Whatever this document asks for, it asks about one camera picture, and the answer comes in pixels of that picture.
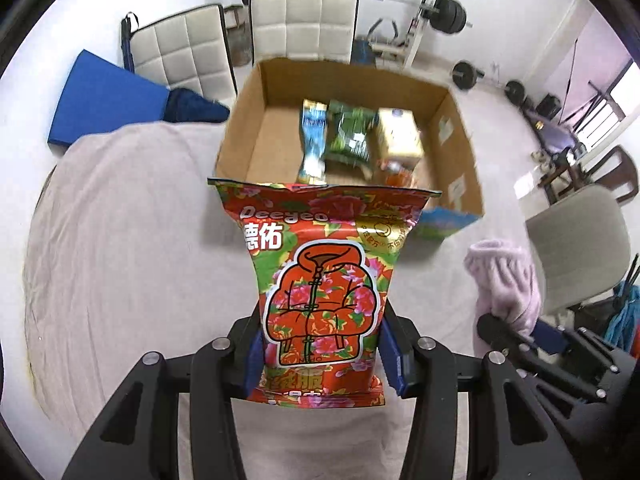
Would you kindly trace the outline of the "pink fluffy cloth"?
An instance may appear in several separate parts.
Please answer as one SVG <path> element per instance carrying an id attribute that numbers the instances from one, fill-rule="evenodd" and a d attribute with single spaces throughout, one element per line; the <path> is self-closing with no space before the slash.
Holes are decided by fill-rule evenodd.
<path id="1" fill-rule="evenodd" d="M 529 337 L 542 300 L 530 252 L 510 240 L 481 240 L 469 247 L 464 266 L 475 281 L 475 320 L 492 314 Z"/>

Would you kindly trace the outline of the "orange snack packet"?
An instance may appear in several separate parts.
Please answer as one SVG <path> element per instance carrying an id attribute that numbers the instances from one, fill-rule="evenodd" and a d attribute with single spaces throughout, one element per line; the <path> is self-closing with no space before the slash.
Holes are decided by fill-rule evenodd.
<path id="1" fill-rule="evenodd" d="M 381 160 L 381 181 L 385 186 L 393 188 L 412 188 L 414 185 L 413 172 L 402 166 L 396 160 Z"/>

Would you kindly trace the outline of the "blue Nestle milk sachet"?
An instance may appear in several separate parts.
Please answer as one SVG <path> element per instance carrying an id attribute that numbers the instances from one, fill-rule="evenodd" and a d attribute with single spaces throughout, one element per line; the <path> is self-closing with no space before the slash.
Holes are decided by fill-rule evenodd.
<path id="1" fill-rule="evenodd" d="M 296 182 L 310 185 L 324 185 L 326 179 L 326 104 L 305 100 L 300 112 L 300 134 L 302 135 L 303 160 Z"/>

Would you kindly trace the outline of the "green snack packet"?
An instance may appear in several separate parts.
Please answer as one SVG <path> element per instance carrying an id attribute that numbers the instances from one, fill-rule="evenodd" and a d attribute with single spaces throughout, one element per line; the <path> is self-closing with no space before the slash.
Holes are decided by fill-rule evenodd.
<path id="1" fill-rule="evenodd" d="M 328 133 L 324 159 L 358 168 L 366 180 L 373 177 L 369 133 L 376 125 L 376 111 L 332 100 L 326 112 Z"/>

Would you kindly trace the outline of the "grey office chair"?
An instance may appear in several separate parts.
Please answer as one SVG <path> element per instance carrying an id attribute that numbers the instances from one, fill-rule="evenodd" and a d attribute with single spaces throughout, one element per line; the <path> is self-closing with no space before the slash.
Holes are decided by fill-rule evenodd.
<path id="1" fill-rule="evenodd" d="M 630 240 L 620 205 L 588 185 L 526 221 L 542 286 L 542 313 L 556 315 L 603 294 L 625 276 Z"/>

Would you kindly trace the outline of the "grey table cloth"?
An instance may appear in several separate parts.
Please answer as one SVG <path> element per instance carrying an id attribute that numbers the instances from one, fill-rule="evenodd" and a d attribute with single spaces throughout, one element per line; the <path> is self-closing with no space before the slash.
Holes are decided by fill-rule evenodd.
<path id="1" fill-rule="evenodd" d="M 514 185 L 537 144 L 500 96 L 460 94 L 458 107 L 484 216 L 440 243 L 409 237 L 390 301 L 420 333 L 471 353 L 477 290 L 463 260 L 479 240 L 526 244 Z M 26 336 L 36 398 L 65 457 L 142 354 L 191 353 L 254 308 L 242 234 L 207 183 L 223 135 L 196 124 L 86 136 L 43 188 L 26 250 Z"/>

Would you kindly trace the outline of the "brown wooden chair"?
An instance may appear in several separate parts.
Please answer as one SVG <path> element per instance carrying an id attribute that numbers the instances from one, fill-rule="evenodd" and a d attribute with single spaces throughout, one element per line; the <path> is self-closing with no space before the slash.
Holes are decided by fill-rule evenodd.
<path id="1" fill-rule="evenodd" d="M 552 160 L 552 169 L 542 176 L 538 188 L 550 205 L 589 185 L 600 185 L 614 194 L 620 205 L 629 203 L 639 194 L 639 171 L 631 156 L 620 145 L 611 148 L 594 165 L 584 168 L 580 162 L 570 162 L 565 150 Z"/>

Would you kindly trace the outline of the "purple treadmill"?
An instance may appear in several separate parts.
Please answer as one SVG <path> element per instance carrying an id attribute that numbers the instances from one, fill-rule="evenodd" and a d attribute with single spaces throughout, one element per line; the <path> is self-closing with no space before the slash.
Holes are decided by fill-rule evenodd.
<path id="1" fill-rule="evenodd" d="M 521 106 L 521 112 L 543 153 L 550 157 L 570 153 L 574 159 L 580 159 L 587 153 L 586 146 L 578 140 L 570 127 L 559 125 L 555 121 L 561 110 L 561 101 L 553 94 L 547 94 L 537 105 L 526 96 Z"/>

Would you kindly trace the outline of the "floor barbell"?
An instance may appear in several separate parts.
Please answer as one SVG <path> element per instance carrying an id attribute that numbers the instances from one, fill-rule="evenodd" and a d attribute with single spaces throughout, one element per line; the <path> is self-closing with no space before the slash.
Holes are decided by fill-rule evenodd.
<path id="1" fill-rule="evenodd" d="M 517 107 L 522 106 L 526 99 L 526 90 L 521 81 L 511 79 L 503 84 L 497 78 L 487 76 L 484 70 L 479 70 L 466 61 L 454 64 L 451 70 L 451 79 L 454 85 L 462 91 L 472 90 L 478 84 L 501 90 L 508 101 Z"/>

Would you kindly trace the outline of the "open cardboard box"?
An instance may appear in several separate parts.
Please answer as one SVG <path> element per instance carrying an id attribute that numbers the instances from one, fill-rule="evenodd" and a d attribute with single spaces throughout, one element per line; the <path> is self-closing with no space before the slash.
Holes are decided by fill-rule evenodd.
<path id="1" fill-rule="evenodd" d="M 289 58 L 257 63 L 233 105 L 215 174 L 252 183 L 321 180 L 436 191 L 416 228 L 433 240 L 485 213 L 452 93 L 371 66 Z"/>

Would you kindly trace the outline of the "dark blue garment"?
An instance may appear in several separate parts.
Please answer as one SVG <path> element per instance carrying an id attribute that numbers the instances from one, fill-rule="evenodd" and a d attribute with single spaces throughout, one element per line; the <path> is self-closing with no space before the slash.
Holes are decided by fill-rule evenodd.
<path id="1" fill-rule="evenodd" d="M 217 101 L 209 101 L 190 89 L 175 88 L 169 91 L 163 121 L 173 124 L 179 122 L 222 124 L 228 120 L 229 116 L 228 106 Z"/>

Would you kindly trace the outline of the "blue foam mat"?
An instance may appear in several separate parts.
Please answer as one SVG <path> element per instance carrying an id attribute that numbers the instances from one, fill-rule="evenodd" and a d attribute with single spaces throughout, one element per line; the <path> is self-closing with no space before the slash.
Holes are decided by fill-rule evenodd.
<path id="1" fill-rule="evenodd" d="M 68 74 L 48 142 L 68 148 L 82 136 L 163 118 L 169 90 L 83 50 Z"/>

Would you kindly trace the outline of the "white padded chair right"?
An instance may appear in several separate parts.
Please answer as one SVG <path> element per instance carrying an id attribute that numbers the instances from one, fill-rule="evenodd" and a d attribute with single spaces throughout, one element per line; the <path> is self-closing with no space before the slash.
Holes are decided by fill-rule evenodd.
<path id="1" fill-rule="evenodd" d="M 250 0 L 253 62 L 270 58 L 348 63 L 359 0 Z"/>

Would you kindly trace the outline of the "white padded chair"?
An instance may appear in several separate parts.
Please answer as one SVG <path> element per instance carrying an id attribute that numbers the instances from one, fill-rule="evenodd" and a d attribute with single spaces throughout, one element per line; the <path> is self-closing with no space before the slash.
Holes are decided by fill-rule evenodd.
<path id="1" fill-rule="evenodd" d="M 129 13 L 120 22 L 126 70 L 174 90 L 232 104 L 238 85 L 231 62 L 224 8 L 206 4 L 140 27 Z"/>
<path id="2" fill-rule="evenodd" d="M 348 63 L 359 0 L 250 0 L 253 62 L 270 58 Z"/>

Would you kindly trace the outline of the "white padded chair left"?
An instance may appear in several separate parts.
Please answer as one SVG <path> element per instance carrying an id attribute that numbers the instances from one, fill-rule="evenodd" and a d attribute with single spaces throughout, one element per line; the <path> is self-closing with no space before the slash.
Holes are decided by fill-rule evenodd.
<path id="1" fill-rule="evenodd" d="M 120 22 L 126 70 L 174 90 L 232 104 L 238 85 L 231 62 L 224 8 L 206 4 L 140 27 L 129 13 Z"/>

